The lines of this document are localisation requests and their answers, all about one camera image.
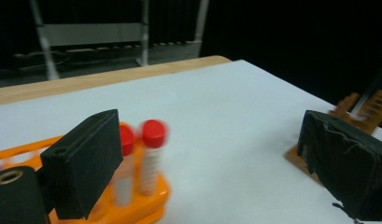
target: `test tube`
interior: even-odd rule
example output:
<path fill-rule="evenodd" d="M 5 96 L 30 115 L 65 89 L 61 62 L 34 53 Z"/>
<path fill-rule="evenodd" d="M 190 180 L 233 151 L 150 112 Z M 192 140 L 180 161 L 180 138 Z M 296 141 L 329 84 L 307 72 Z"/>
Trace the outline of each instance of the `test tube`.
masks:
<path fill-rule="evenodd" d="M 125 207 L 133 201 L 134 132 L 128 125 L 120 126 L 121 155 L 123 161 L 115 172 L 116 205 Z"/>
<path fill-rule="evenodd" d="M 142 125 L 142 140 L 144 142 L 144 156 L 142 160 L 140 188 L 145 196 L 156 192 L 159 160 L 162 146 L 166 138 L 165 125 L 156 119 L 150 119 Z"/>

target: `metal pole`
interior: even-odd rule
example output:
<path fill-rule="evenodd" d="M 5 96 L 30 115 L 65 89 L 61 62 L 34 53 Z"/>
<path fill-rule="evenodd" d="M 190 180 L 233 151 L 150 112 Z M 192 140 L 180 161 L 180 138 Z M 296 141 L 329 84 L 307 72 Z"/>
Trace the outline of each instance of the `metal pole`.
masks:
<path fill-rule="evenodd" d="M 142 4 L 141 49 L 141 59 L 138 63 L 141 66 L 147 66 L 149 52 L 149 0 L 143 0 Z"/>
<path fill-rule="evenodd" d="M 45 63 L 48 69 L 47 79 L 48 80 L 59 79 L 60 75 L 56 70 L 56 65 L 54 64 L 53 57 L 51 56 L 50 43 L 48 39 L 46 38 L 45 33 L 43 32 L 43 27 L 45 26 L 45 24 L 43 23 L 42 17 L 39 13 L 39 6 L 37 1 L 30 0 L 30 6 L 34 16 L 34 23 L 36 27 L 36 32 L 39 37 L 39 43 L 41 45 L 43 55 L 45 57 Z"/>

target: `orange wooden holder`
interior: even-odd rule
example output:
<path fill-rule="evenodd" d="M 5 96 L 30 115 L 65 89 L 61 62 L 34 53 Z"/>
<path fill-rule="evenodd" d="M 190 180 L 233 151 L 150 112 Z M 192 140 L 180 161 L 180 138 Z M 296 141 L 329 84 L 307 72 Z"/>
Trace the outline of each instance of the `orange wooden holder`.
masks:
<path fill-rule="evenodd" d="M 359 97 L 360 96 L 357 93 L 351 93 L 349 96 L 340 101 L 334 110 L 330 110 L 328 113 L 344 120 L 347 123 L 350 123 L 365 133 L 372 134 L 376 127 L 382 123 L 382 91 L 377 91 L 374 96 L 362 106 L 359 116 L 363 119 L 353 119 L 348 111 L 357 102 Z M 298 156 L 297 151 L 298 147 L 295 145 L 287 151 L 285 158 L 298 167 L 302 172 L 319 182 L 316 174 L 310 175 L 308 173 L 306 169 L 307 164 L 301 157 Z"/>

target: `floor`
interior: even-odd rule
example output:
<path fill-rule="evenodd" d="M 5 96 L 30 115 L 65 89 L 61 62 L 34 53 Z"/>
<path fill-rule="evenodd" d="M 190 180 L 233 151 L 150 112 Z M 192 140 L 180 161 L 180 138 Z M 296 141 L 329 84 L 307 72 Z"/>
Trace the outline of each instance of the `floor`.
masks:
<path fill-rule="evenodd" d="M 170 63 L 199 57 L 201 42 L 155 45 L 149 49 L 149 64 Z M 53 51 L 61 78 L 138 67 L 139 46 Z M 0 88 L 46 81 L 46 66 L 40 52 L 15 55 L 17 69 L 0 70 Z"/>

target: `test tube rack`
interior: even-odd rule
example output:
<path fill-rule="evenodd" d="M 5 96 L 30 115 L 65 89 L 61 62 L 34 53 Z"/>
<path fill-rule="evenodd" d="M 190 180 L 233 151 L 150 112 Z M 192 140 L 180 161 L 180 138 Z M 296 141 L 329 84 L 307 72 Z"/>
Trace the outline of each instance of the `test tube rack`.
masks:
<path fill-rule="evenodd" d="M 35 170 L 42 166 L 39 154 L 42 150 L 57 142 L 61 136 L 33 142 L 19 147 L 0 151 L 0 170 L 15 166 L 30 166 Z M 115 190 L 113 181 L 106 187 L 100 199 L 92 209 L 89 218 L 84 219 L 58 219 L 53 209 L 50 214 L 51 224 L 151 224 L 159 221 L 164 215 L 165 203 L 170 195 L 170 186 L 162 172 L 159 172 L 157 190 L 153 195 L 144 196 L 139 191 L 139 170 L 143 157 L 144 144 L 137 139 L 134 144 L 134 185 L 133 201 L 126 207 L 115 205 Z M 15 162 L 13 157 L 28 153 L 27 161 Z"/>
<path fill-rule="evenodd" d="M 359 98 L 360 95 L 356 92 L 351 93 L 341 100 L 333 110 L 329 110 L 328 114 L 350 123 L 365 133 L 372 134 L 382 123 L 382 90 L 377 90 L 375 94 L 362 105 L 358 113 L 358 117 L 361 119 L 354 118 L 349 113 L 349 110 L 357 103 Z M 298 147 L 296 145 L 287 151 L 285 158 L 321 184 L 316 174 L 310 175 L 307 171 L 305 161 L 298 156 Z"/>

